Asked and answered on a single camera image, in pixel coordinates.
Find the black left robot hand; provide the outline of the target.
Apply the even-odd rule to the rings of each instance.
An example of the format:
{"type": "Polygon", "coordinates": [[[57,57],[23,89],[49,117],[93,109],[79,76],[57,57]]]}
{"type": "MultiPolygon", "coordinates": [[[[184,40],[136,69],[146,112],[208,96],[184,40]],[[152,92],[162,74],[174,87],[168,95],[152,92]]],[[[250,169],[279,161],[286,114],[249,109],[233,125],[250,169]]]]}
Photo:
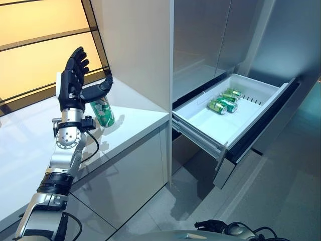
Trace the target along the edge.
{"type": "Polygon", "coordinates": [[[83,47],[78,47],[69,57],[61,74],[60,93],[58,101],[60,110],[69,108],[85,110],[85,104],[94,102],[106,96],[111,90],[113,77],[106,76],[105,80],[96,85],[83,88],[84,75],[89,72],[89,60],[83,47]]]}

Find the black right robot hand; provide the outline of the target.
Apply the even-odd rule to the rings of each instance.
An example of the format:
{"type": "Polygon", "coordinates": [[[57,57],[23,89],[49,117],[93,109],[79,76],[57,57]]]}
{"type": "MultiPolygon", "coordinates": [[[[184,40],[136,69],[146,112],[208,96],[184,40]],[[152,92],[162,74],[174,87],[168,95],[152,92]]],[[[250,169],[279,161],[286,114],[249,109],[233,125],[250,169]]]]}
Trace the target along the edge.
{"type": "Polygon", "coordinates": [[[196,222],[194,227],[201,231],[222,233],[227,227],[227,224],[221,220],[209,219],[206,221],[196,222]]]}

